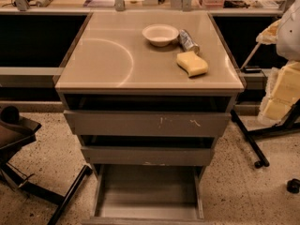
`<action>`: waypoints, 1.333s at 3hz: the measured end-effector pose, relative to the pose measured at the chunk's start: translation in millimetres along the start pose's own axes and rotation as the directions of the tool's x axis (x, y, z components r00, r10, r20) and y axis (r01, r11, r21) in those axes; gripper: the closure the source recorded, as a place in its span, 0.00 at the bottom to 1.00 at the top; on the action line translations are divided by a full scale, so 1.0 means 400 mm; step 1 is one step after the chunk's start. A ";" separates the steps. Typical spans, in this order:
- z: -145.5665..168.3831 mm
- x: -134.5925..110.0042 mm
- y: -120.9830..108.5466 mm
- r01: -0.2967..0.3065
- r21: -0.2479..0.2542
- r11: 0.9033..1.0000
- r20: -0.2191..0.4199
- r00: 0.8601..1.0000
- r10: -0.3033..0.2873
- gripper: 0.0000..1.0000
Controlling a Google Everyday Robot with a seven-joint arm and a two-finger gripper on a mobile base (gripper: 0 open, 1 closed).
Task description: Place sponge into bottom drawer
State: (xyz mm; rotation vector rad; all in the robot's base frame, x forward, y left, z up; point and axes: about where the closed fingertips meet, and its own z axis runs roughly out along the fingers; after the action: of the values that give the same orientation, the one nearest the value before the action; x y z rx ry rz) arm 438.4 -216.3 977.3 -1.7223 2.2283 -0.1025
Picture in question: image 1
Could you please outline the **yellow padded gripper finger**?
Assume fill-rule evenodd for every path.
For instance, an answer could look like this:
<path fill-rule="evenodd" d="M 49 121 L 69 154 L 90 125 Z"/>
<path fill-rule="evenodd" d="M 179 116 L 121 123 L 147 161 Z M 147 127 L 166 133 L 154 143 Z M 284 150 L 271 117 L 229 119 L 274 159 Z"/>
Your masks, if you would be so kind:
<path fill-rule="evenodd" d="M 300 63 L 289 61 L 281 69 L 273 67 L 267 79 L 258 121 L 266 126 L 280 123 L 299 99 Z"/>
<path fill-rule="evenodd" d="M 256 37 L 256 41 L 264 45 L 276 44 L 279 23 L 280 20 L 271 23 Z"/>

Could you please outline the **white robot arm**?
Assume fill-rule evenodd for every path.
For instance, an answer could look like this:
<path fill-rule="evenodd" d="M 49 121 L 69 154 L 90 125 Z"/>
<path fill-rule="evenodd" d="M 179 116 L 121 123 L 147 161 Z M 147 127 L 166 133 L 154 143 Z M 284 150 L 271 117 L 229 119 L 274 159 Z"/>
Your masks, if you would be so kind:
<path fill-rule="evenodd" d="M 281 122 L 300 99 L 300 0 L 257 37 L 261 44 L 276 45 L 277 54 L 288 60 L 282 68 L 271 69 L 260 105 L 258 120 L 266 126 Z"/>

